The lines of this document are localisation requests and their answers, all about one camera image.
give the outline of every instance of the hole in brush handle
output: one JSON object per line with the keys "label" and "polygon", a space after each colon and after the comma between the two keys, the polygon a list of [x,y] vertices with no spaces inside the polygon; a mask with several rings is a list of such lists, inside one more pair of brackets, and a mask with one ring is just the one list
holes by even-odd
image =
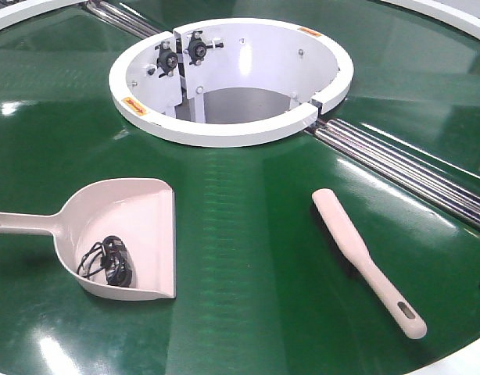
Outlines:
{"label": "hole in brush handle", "polygon": [[412,312],[412,310],[409,309],[407,305],[405,305],[404,302],[398,302],[398,307],[400,310],[402,310],[402,313],[404,313],[407,318],[415,319],[415,314]]}

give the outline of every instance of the black cable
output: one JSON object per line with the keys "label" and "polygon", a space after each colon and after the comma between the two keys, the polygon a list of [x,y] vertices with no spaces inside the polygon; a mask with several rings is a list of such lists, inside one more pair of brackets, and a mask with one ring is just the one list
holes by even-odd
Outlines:
{"label": "black cable", "polygon": [[[96,259],[101,256],[100,267],[91,271]],[[77,275],[90,280],[90,277],[105,270],[108,285],[129,287],[132,281],[132,268],[130,257],[122,240],[117,236],[108,236],[103,242],[96,242],[91,249],[82,256],[77,267]]]}

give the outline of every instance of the brush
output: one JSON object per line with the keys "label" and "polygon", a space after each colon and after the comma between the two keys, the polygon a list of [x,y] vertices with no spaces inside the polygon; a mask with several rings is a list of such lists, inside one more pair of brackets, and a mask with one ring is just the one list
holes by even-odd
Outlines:
{"label": "brush", "polygon": [[342,254],[360,271],[405,335],[412,339],[424,337],[428,331],[426,323],[376,266],[334,192],[320,189],[312,198]]}

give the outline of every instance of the central hub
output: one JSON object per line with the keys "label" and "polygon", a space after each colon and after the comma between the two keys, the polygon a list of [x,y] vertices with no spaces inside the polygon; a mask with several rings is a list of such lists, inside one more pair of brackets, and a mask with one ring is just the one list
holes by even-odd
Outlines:
{"label": "central hub", "polygon": [[352,77],[346,51],[315,30],[226,19],[138,42],[113,64],[109,84],[120,112],[151,134],[236,147],[308,127],[344,99]]}

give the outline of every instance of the metal rod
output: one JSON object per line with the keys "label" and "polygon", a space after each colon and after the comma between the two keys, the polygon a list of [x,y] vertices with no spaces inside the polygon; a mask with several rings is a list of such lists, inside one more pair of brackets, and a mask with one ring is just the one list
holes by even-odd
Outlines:
{"label": "metal rod", "polygon": [[480,197],[343,121],[318,120],[314,137],[480,230]]}
{"label": "metal rod", "polygon": [[331,120],[327,123],[327,125],[329,128],[337,127],[345,134],[350,134],[350,136],[358,143],[364,145],[365,147],[369,147],[371,150],[379,153],[379,155],[389,157],[391,160],[397,162],[399,167],[408,169],[420,178],[424,178],[429,183],[436,184],[440,189],[447,191],[449,194],[454,194],[458,198],[471,201],[471,203],[475,205],[475,208],[480,210],[480,197],[478,195],[467,189],[464,189],[445,177],[438,175],[425,166],[422,166],[412,159],[409,159],[405,155],[402,155],[402,151],[398,148],[386,145],[385,142],[380,141],[376,137],[366,134],[362,130],[341,120]]}
{"label": "metal rod", "polygon": [[85,8],[100,18],[101,20],[112,24],[115,27],[134,35],[135,37],[145,39],[161,32],[156,27],[146,23],[136,16],[118,9],[116,6],[99,0],[89,0],[85,3]]}
{"label": "metal rod", "polygon": [[435,173],[432,171],[429,171],[423,166],[407,159],[403,155],[388,150],[384,145],[380,145],[377,142],[369,143],[372,142],[372,140],[369,140],[367,136],[362,135],[362,137],[357,137],[356,134],[349,131],[347,127],[335,128],[333,126],[334,124],[335,122],[332,122],[332,124],[330,124],[330,122],[328,123],[327,129],[331,133],[346,138],[348,142],[363,149],[366,153],[374,156],[376,159],[385,161],[389,167],[400,170],[416,181],[429,186],[433,191],[436,191],[437,194],[446,196],[447,198],[466,205],[468,208],[480,213],[480,197],[475,196],[464,189],[454,188],[454,183],[451,181],[448,182],[442,177],[433,177],[432,174]]}

